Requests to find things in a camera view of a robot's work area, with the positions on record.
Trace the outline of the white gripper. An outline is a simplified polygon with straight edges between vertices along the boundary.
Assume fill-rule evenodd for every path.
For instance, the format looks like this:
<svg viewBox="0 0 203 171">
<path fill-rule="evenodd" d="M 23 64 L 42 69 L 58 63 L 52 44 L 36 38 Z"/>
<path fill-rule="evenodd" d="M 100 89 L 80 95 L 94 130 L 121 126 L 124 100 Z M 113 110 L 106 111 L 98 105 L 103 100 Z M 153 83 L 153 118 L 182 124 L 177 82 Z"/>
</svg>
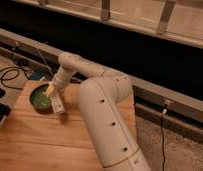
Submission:
<svg viewBox="0 0 203 171">
<path fill-rule="evenodd" d="M 59 70 L 53 77 L 51 82 L 52 92 L 60 92 L 69 84 L 69 73 L 65 70 Z M 58 96 L 51 97 L 51 106 L 55 114 L 65 112 L 62 100 Z"/>
</svg>

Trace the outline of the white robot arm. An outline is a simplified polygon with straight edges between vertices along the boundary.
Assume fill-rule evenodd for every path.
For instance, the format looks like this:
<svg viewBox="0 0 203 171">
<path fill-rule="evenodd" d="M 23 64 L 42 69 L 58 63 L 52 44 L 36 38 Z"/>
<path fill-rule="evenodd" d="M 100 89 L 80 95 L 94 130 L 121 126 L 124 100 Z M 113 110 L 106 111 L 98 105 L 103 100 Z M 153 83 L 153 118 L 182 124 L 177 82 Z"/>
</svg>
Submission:
<svg viewBox="0 0 203 171">
<path fill-rule="evenodd" d="M 66 88 L 76 72 L 87 77 L 79 87 L 78 106 L 103 171 L 152 171 L 117 107 L 132 93 L 129 76 L 69 52 L 58 62 L 50 93 Z"/>
</svg>

